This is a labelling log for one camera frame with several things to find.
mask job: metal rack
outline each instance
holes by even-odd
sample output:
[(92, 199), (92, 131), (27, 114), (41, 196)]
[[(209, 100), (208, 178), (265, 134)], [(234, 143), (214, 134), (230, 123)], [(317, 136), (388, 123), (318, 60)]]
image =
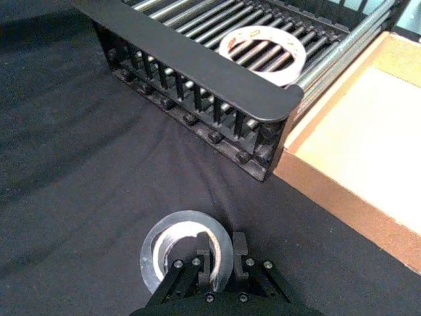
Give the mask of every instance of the metal rack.
[[(73, 0), (94, 24), (114, 74), (258, 180), (278, 163), (284, 141), (320, 94), (408, 1), (385, 0), (372, 14), (323, 1)], [(230, 31), (285, 30), (305, 46), (301, 77), (279, 88), (249, 70), (292, 62), (279, 45), (248, 41), (233, 63), (217, 54)]]

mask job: cardboard tray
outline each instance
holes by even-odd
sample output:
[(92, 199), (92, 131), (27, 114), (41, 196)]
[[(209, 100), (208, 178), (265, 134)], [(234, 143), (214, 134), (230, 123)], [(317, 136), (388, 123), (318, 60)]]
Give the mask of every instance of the cardboard tray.
[(291, 131), (274, 170), (421, 274), (421, 45), (382, 33)]

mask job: roll of tape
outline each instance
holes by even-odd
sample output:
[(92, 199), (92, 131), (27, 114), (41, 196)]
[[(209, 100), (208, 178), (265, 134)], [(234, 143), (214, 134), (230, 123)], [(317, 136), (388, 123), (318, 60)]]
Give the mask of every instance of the roll of tape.
[(271, 41), (291, 53), (294, 62), (287, 68), (274, 72), (253, 71), (258, 76), (277, 86), (286, 86), (298, 79), (306, 59), (303, 44), (293, 35), (271, 26), (246, 26), (228, 33), (219, 45), (219, 54), (231, 61), (230, 50), (237, 44), (249, 40)]

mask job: black cloth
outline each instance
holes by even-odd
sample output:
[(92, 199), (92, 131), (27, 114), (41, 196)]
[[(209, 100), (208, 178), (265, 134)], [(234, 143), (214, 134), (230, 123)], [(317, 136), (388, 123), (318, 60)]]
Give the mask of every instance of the black cloth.
[(244, 231), (251, 254), (273, 260), (326, 315), (420, 314), (418, 275), (275, 176), (257, 182), (126, 87), (68, 4), (37, 15), (25, 2), (32, 16), (22, 17), (21, 1), (4, 3), (1, 315), (143, 307), (142, 241), (183, 209)]

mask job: bolt head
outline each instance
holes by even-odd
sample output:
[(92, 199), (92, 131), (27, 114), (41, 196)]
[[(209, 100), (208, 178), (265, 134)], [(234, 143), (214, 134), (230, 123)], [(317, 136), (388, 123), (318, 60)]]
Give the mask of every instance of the bolt head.
[(183, 261), (181, 260), (175, 260), (173, 264), (174, 264), (174, 267), (177, 269), (183, 267)]
[(272, 264), (272, 262), (270, 261), (265, 261), (263, 263), (263, 267), (265, 267), (266, 269), (271, 269), (274, 265)]
[(206, 299), (206, 302), (212, 303), (215, 300), (215, 296), (211, 293), (208, 293), (208, 294), (206, 294), (205, 299)]
[(252, 267), (253, 265), (255, 265), (255, 261), (253, 259), (251, 259), (251, 258), (248, 258), (245, 261), (245, 264), (248, 265), (249, 267)]
[(199, 259), (199, 258), (195, 258), (195, 259), (193, 259), (193, 260), (191, 261), (191, 263), (192, 263), (193, 265), (200, 265), (200, 264), (201, 264), (201, 261), (200, 261), (200, 259)]
[(249, 297), (247, 296), (247, 294), (241, 293), (238, 296), (238, 299), (239, 299), (240, 302), (245, 303), (245, 302), (247, 302), (249, 300)]

